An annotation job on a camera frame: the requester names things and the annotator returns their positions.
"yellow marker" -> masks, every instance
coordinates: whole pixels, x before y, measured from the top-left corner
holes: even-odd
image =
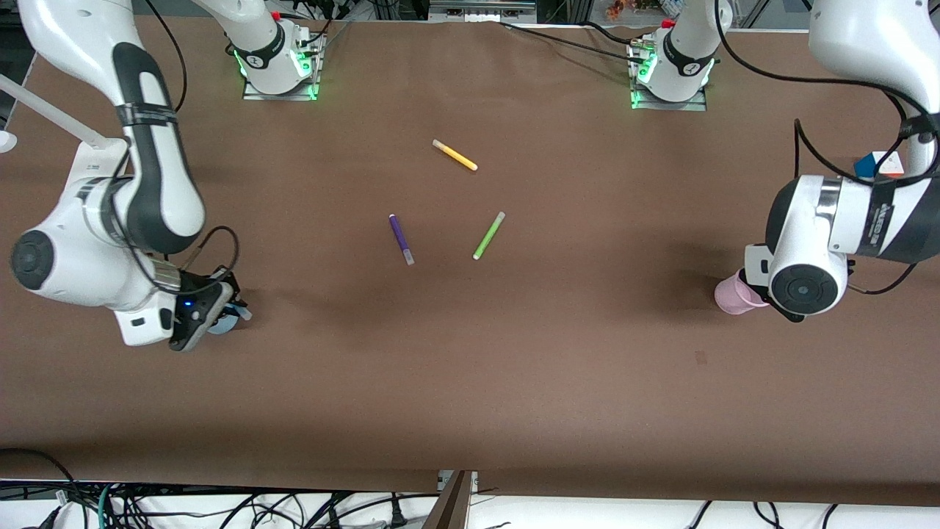
[[[436,139],[432,142],[432,144],[434,147],[437,147],[438,149],[443,151],[446,155],[462,163],[468,169],[477,170],[477,164],[466,159],[466,157],[463,156],[463,154],[460,154],[459,152],[454,151],[453,149],[449,148],[447,145],[441,143],[440,141],[437,141]]]

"white floor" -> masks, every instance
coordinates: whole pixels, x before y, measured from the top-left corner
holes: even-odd
[[[264,496],[269,505],[282,495]],[[329,496],[300,496],[309,516]],[[342,513],[357,505],[387,498],[386,493],[356,494],[337,509]],[[212,513],[231,509],[245,496],[167,496],[140,502],[147,511]],[[431,511],[434,498],[404,500],[402,514],[420,527],[422,517]],[[535,498],[521,496],[475,496],[470,508],[468,529],[490,529],[509,522],[507,529],[685,529],[698,513],[702,502],[666,500],[601,500],[577,498]],[[6,501],[0,503],[0,529],[24,529],[38,526],[58,505],[55,500]],[[780,525],[786,529],[819,529],[827,505],[776,504]],[[288,516],[300,519],[300,509],[293,501],[278,506]],[[764,512],[770,509],[764,505]],[[225,514],[208,518],[167,517],[150,519],[155,529],[218,529]],[[227,529],[247,529],[251,509],[243,510]],[[343,527],[382,527],[391,519],[389,504],[377,505],[342,519]],[[97,519],[88,513],[89,527],[97,527]],[[81,529],[81,513],[69,505],[59,515],[55,529]],[[274,518],[258,526],[262,529],[291,529],[289,521]],[[904,529],[936,529],[940,527],[940,508],[895,507],[876,505],[840,505],[829,521],[830,529],[862,529],[899,527]],[[715,502],[699,529],[769,529],[770,525],[754,513],[750,503]]]

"brown table surface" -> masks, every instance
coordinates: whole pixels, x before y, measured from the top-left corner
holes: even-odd
[[[468,468],[501,493],[940,505],[937,262],[801,325],[711,297],[792,176],[793,118],[844,165],[894,137],[883,95],[725,60],[708,112],[639,111],[617,59],[496,24],[355,24],[327,50],[319,101],[243,102],[213,21],[170,24],[207,226],[241,236],[255,318],[192,354],[129,348],[106,309],[4,272],[0,445],[85,479],[427,490]],[[139,29],[176,97],[163,30]],[[805,34],[733,42],[821,73]],[[46,62],[28,86],[119,134],[101,94]],[[10,130],[0,248],[52,210],[77,144],[22,106]],[[228,252],[219,236],[196,268]],[[863,261],[854,280],[902,270]]]

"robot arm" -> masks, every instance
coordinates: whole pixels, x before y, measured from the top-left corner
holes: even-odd
[[[205,210],[163,76],[137,36],[130,0],[28,0],[20,11],[36,51],[95,87],[117,110],[137,173],[114,200],[128,242],[159,253],[188,248]]]
[[[810,20],[810,50],[827,70],[898,89],[928,112],[940,111],[940,37],[926,4],[817,0]],[[935,138],[909,144],[908,170],[921,174],[932,164]],[[745,281],[799,321],[842,298],[847,255],[914,264],[940,253],[940,182],[866,185],[805,175],[777,194],[765,237],[766,244],[745,251]]]
[[[259,92],[282,94],[313,73],[310,30],[275,20],[263,0],[193,0],[225,30],[245,78]]]
[[[728,0],[721,0],[718,11],[722,30],[727,31],[732,19]],[[652,34],[655,58],[638,79],[653,95],[679,103],[692,99],[705,84],[721,43],[715,18],[713,0],[686,0],[676,25]]]
[[[205,210],[196,191],[163,76],[143,49],[130,0],[23,0],[34,48],[103,93],[125,140],[79,145],[53,212],[13,248],[26,289],[114,311],[124,342],[170,339],[189,350],[237,295],[146,252],[178,253],[196,239]],[[135,174],[122,176],[128,156]]]

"pink cup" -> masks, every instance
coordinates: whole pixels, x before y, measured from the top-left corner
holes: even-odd
[[[714,302],[722,311],[734,315],[767,306],[751,287],[741,281],[737,272],[714,287]]]

